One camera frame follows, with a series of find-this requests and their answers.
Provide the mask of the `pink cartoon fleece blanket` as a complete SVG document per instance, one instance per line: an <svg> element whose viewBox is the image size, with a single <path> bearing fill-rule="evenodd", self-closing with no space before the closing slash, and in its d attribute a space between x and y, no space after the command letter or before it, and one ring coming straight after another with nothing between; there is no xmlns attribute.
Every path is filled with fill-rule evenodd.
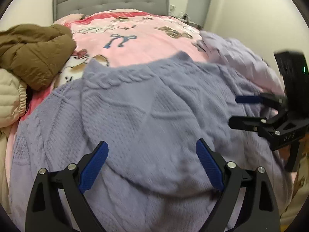
<svg viewBox="0 0 309 232"><path fill-rule="evenodd" d="M207 54L199 49L200 32L167 17L138 10L115 11L62 26L70 29L76 49L46 89L57 89L81 78L91 60L105 67L119 68L169 59L185 52L194 62L217 64L209 62ZM34 101L30 110L21 116L20 123L39 104Z"/></svg>

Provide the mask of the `cream puffer jacket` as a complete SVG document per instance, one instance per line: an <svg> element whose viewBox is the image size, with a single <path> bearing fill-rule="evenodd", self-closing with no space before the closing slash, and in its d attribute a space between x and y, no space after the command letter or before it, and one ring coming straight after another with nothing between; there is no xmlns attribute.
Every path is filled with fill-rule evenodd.
<svg viewBox="0 0 309 232"><path fill-rule="evenodd" d="M26 112L27 85L1 69L1 204L9 212L9 177L19 119Z"/></svg>

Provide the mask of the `lavender knit sweater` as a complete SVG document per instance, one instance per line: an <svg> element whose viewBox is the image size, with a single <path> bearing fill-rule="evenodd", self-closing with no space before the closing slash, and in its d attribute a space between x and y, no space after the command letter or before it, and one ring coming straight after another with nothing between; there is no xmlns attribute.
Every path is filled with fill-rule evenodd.
<svg viewBox="0 0 309 232"><path fill-rule="evenodd" d="M258 93L235 69L194 62L185 52L119 68L91 60L81 78L53 90L18 126L12 220L24 230L39 169L62 170L101 141L108 158L85 197L107 231L198 231L216 203L196 155L199 139L241 168L264 167L283 211L292 182L278 152L255 132L228 126L234 115L271 116L235 101Z"/></svg>

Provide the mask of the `pink pillow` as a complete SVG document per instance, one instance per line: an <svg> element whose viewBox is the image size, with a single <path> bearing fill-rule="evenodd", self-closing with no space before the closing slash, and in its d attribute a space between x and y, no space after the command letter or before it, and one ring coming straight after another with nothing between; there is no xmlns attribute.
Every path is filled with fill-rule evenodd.
<svg viewBox="0 0 309 232"><path fill-rule="evenodd" d="M72 23L73 21L80 20L83 18L84 14L70 14L54 21L54 24L64 25L65 23Z"/></svg>

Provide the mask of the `light lilac garment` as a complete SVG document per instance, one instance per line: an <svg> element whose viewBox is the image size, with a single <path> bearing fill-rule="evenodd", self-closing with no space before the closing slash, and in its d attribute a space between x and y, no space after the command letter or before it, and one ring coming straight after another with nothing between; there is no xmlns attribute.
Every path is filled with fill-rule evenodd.
<svg viewBox="0 0 309 232"><path fill-rule="evenodd" d="M201 31L197 41L209 62L234 68L243 77L262 89L277 95L284 94L284 87L276 72L264 60L235 38L222 38L214 33Z"/></svg>

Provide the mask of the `brown puffer jacket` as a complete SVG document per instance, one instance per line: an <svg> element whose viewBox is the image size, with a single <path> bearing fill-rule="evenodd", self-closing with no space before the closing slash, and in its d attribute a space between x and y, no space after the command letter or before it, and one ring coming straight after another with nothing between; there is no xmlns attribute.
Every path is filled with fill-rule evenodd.
<svg viewBox="0 0 309 232"><path fill-rule="evenodd" d="M66 26L16 25L1 31L1 68L40 91L51 84L75 49Z"/></svg>

